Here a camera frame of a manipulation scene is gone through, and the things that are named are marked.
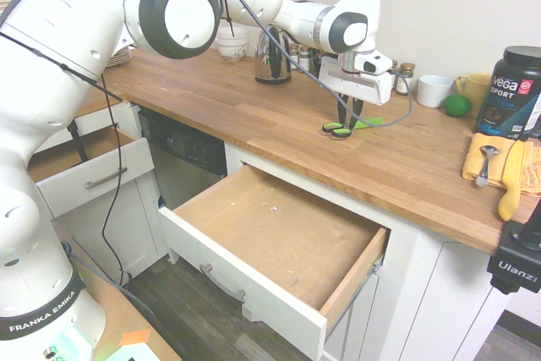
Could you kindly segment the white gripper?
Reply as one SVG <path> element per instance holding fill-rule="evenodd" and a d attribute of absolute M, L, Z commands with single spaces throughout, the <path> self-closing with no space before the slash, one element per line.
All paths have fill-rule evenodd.
<path fill-rule="evenodd" d="M 352 116 L 350 124 L 355 125 L 363 110 L 363 101 L 381 106 L 391 98 L 391 74 L 386 71 L 382 74 L 349 74 L 339 66 L 338 59 L 322 57 L 319 80 L 336 93 L 342 101 L 337 102 L 339 123 L 347 127 L 346 105 L 349 96 L 352 99 Z"/>

